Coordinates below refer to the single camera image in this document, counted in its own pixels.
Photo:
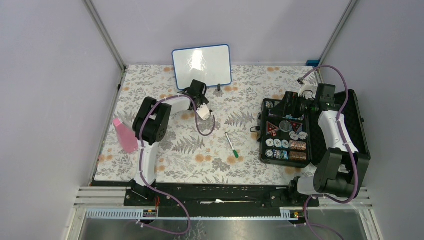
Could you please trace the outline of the blue framed whiteboard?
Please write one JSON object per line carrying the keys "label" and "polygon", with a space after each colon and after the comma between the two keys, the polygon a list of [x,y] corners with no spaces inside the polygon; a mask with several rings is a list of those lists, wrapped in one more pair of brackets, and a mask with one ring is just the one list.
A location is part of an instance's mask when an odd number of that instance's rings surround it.
{"label": "blue framed whiteboard", "polygon": [[175,49],[171,55],[178,90],[189,87],[192,80],[207,87],[226,86],[233,81],[228,44]]}

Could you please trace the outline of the green marker cap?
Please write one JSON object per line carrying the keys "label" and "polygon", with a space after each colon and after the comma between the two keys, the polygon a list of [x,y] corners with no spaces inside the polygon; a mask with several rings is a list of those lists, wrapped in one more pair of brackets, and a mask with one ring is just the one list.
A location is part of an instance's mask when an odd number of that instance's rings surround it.
{"label": "green marker cap", "polygon": [[238,154],[238,152],[237,152],[236,150],[233,150],[232,152],[233,152],[233,154],[234,154],[234,157],[235,157],[236,159],[238,159],[238,158],[239,158],[239,154]]}

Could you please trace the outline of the white marker pen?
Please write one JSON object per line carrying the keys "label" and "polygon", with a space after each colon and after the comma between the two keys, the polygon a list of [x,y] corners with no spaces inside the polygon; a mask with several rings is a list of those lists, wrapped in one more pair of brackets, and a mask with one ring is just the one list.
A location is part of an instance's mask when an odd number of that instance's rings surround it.
{"label": "white marker pen", "polygon": [[230,137],[229,137],[229,134],[228,134],[227,132],[225,132],[224,134],[225,134],[225,137],[226,137],[226,139],[227,139],[227,141],[228,141],[228,143],[229,143],[229,145],[230,145],[230,147],[231,147],[231,150],[232,150],[233,152],[236,152],[236,150],[235,150],[235,148],[234,148],[234,145],[233,145],[233,143],[232,143],[232,141],[231,141],[231,139],[230,139]]}

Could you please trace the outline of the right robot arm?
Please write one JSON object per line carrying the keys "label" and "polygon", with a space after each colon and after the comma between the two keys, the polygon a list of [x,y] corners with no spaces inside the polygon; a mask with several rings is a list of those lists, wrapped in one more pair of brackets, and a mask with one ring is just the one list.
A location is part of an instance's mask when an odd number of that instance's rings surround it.
{"label": "right robot arm", "polygon": [[260,160],[293,168],[315,167],[312,176],[289,184],[287,201],[307,196],[351,201],[361,188],[371,155],[356,94],[320,83],[311,98],[290,91],[283,99],[264,99],[260,113]]}

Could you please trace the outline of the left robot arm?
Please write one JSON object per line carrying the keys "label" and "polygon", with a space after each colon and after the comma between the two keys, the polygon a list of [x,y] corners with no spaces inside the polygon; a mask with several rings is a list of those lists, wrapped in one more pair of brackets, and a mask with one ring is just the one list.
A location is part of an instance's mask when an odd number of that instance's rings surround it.
{"label": "left robot arm", "polygon": [[207,85],[198,80],[192,80],[189,87],[176,95],[155,99],[146,97],[133,121],[132,129],[138,143],[138,164],[133,180],[130,181],[131,190],[136,199],[144,206],[155,200],[156,181],[155,166],[159,152],[160,141],[166,135],[171,115],[193,111],[195,124],[199,128],[199,119],[215,119],[208,109],[206,98]]}

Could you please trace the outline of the pink metronome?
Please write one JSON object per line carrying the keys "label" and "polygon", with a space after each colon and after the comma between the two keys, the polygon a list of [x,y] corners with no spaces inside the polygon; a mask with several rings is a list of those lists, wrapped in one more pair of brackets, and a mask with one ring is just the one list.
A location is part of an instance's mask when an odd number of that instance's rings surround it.
{"label": "pink metronome", "polygon": [[126,126],[118,117],[113,119],[112,124],[116,132],[117,140],[122,149],[127,154],[137,151],[139,147],[138,140],[132,129]]}

